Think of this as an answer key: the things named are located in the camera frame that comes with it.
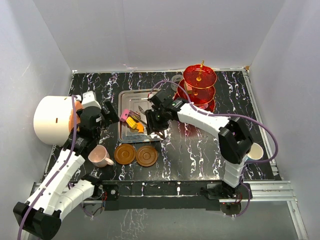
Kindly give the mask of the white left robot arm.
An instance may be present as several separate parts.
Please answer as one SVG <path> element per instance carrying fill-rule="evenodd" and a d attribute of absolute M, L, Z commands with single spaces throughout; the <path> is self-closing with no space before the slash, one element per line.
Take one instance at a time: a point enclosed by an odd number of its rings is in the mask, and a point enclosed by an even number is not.
<path fill-rule="evenodd" d="M 104 188 L 98 184 L 98 178 L 89 174 L 67 192 L 64 189 L 99 143 L 102 130 L 120 119 L 110 101 L 104 102 L 107 111 L 97 106 L 77 110 L 76 101 L 73 99 L 71 102 L 71 132 L 58 160 L 38 189 L 25 202 L 17 202 L 13 208 L 19 225 L 19 240 L 23 231 L 42 240 L 51 240 L 58 233 L 63 219 L 83 200 L 89 197 L 97 200 L 103 195 Z"/>

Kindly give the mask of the pink square cake block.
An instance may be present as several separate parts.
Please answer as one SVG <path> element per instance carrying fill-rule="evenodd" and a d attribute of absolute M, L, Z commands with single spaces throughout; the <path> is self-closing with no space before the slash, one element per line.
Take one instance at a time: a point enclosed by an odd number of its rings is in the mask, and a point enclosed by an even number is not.
<path fill-rule="evenodd" d="M 124 109 L 121 116 L 120 116 L 120 121 L 125 122 L 127 118 L 129 117 L 130 111 L 128 109 Z"/>

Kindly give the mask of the red three-tier cake stand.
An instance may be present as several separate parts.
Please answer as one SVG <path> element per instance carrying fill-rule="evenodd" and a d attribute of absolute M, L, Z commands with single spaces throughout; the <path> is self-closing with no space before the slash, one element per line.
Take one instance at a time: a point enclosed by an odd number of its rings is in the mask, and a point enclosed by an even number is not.
<path fill-rule="evenodd" d="M 173 99 L 190 99 L 196 107 L 208 112 L 213 112 L 216 106 L 216 89 L 214 85 L 218 79 L 215 71 L 202 62 L 188 66 L 182 76 L 183 80 L 178 84 L 179 87 L 177 87 Z M 184 88 L 185 83 L 192 87 L 191 94 L 187 94 Z"/>

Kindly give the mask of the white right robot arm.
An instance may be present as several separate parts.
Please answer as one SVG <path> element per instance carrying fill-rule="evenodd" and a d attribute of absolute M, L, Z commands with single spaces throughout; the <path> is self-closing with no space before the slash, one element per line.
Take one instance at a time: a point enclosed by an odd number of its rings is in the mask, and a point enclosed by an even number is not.
<path fill-rule="evenodd" d="M 148 95 L 151 109 L 144 112 L 147 134 L 162 132 L 169 127 L 169 121 L 192 125 L 218 139 L 219 150 L 224 158 L 225 169 L 220 187 L 209 190 L 211 195 L 233 199 L 241 192 L 240 184 L 253 138 L 240 117 L 212 116 L 208 111 L 194 106 L 186 99 L 169 98 L 165 91 Z"/>

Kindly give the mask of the silver metal serving tongs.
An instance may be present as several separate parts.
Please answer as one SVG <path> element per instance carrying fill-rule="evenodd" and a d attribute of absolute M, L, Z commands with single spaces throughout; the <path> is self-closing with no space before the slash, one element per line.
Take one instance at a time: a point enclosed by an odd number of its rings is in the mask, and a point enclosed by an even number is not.
<path fill-rule="evenodd" d="M 147 135 L 157 135 L 161 140 L 164 140 L 166 138 L 165 125 L 157 122 L 157 112 L 152 109 L 144 110 L 140 105 L 138 109 L 144 115 Z"/>

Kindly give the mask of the brown chocolate layered cake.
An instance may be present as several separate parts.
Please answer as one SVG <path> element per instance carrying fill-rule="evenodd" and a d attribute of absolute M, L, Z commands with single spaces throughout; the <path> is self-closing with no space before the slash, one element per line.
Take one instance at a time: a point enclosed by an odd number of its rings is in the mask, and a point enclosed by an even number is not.
<path fill-rule="evenodd" d="M 140 117 L 140 115 L 137 114 L 136 112 L 130 111 L 130 112 L 129 112 L 129 116 L 130 116 L 131 118 L 133 118 L 135 121 L 141 122 L 141 117 Z"/>

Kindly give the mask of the yellow orange cake piece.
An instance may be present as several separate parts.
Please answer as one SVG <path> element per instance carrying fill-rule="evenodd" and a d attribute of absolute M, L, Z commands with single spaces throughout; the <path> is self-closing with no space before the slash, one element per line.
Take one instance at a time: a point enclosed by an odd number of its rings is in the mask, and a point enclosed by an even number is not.
<path fill-rule="evenodd" d="M 136 129 L 138 127 L 138 123 L 130 116 L 126 118 L 125 122 L 131 129 Z"/>

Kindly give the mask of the green striped macaron cake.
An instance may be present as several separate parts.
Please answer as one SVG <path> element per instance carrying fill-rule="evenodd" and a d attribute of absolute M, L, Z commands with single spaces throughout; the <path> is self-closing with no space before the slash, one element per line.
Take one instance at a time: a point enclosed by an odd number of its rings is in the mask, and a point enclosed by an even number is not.
<path fill-rule="evenodd" d="M 191 94 L 193 92 L 193 88 L 187 83 L 184 83 L 184 89 L 187 92 L 187 94 Z"/>

